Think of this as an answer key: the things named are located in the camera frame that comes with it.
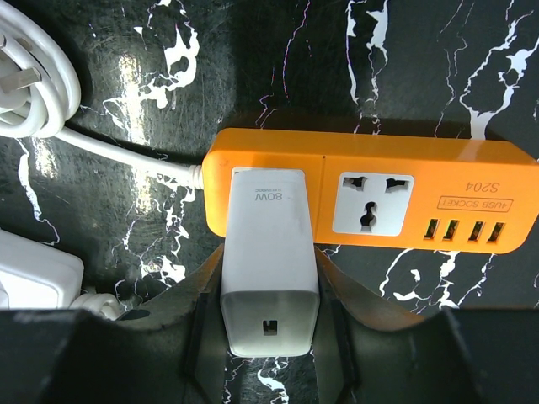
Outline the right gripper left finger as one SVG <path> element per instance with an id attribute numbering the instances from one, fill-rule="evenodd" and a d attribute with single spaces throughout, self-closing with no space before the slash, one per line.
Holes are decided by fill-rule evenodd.
<path id="1" fill-rule="evenodd" d="M 85 310 L 3 311 L 4 403 L 218 403 L 226 364 L 224 250 L 110 321 Z"/>

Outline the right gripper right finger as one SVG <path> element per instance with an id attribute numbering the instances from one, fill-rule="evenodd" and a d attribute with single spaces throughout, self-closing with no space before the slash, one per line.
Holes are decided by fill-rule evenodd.
<path id="1" fill-rule="evenodd" d="M 316 251 L 312 340 L 321 403 L 535 403 L 538 313 L 450 309 L 425 318 Z"/>

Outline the white charger adapter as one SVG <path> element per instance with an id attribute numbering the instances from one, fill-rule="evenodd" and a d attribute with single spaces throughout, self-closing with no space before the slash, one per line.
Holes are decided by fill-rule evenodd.
<path id="1" fill-rule="evenodd" d="M 304 173 L 235 173 L 221 272 L 221 312 L 232 353 L 306 354 L 319 301 Z"/>

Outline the white multicolour power strip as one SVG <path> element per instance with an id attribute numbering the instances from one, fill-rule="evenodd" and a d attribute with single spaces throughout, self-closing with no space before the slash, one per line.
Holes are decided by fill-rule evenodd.
<path id="1" fill-rule="evenodd" d="M 1 308 L 65 309 L 80 295 L 83 261 L 67 252 L 1 232 Z"/>

